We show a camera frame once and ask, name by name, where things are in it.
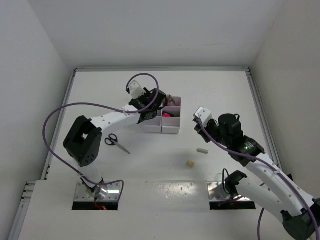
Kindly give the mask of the clear bottle of coloured pins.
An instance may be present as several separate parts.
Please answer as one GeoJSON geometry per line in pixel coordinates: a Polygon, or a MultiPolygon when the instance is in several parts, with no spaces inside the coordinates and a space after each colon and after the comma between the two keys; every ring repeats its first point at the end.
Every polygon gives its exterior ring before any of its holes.
{"type": "Polygon", "coordinates": [[[167,96],[167,106],[169,107],[175,107],[176,106],[176,102],[175,99],[172,95],[168,94],[167,96]]]}

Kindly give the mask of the pink black highlighter marker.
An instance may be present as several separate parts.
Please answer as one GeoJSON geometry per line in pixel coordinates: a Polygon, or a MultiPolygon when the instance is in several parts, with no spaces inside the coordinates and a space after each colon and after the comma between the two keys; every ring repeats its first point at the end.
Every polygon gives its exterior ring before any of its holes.
{"type": "Polygon", "coordinates": [[[165,112],[165,113],[163,114],[163,117],[164,117],[164,118],[170,118],[171,115],[165,112]]]}

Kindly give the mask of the black handled scissors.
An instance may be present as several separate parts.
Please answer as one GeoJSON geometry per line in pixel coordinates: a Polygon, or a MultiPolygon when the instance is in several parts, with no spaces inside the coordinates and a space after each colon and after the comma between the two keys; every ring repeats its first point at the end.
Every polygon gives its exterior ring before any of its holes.
{"type": "Polygon", "coordinates": [[[124,151],[125,153],[127,153],[127,154],[129,154],[129,155],[131,154],[125,147],[123,147],[123,146],[119,143],[118,137],[117,137],[115,134],[113,134],[113,133],[109,134],[108,137],[106,137],[106,138],[104,139],[104,142],[105,142],[105,144],[108,145],[108,146],[116,146],[116,147],[118,147],[119,149],[121,149],[122,151],[124,151]]]}

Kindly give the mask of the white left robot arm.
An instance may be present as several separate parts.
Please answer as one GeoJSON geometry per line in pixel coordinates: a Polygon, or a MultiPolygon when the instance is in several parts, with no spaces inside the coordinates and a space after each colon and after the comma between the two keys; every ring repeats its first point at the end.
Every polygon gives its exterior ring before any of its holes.
{"type": "Polygon", "coordinates": [[[128,88],[127,92],[131,100],[121,109],[114,108],[110,113],[97,117],[77,117],[63,141],[63,147],[77,164],[80,179],[92,193],[104,183],[94,164],[103,133],[113,135],[125,127],[152,120],[170,102],[167,94],[155,88],[149,91],[138,86],[135,89],[128,88]]]}

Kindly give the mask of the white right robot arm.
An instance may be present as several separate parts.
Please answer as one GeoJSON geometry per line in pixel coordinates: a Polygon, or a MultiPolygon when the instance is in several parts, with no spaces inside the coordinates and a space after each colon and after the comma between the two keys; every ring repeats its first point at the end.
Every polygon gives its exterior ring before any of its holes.
{"type": "Polygon", "coordinates": [[[230,197],[247,197],[273,215],[295,240],[320,238],[320,200],[297,186],[266,154],[261,145],[244,135],[240,116],[226,113],[218,121],[207,109],[194,115],[194,128],[207,142],[213,142],[244,168],[258,177],[262,187],[237,170],[224,180],[230,197]]]}

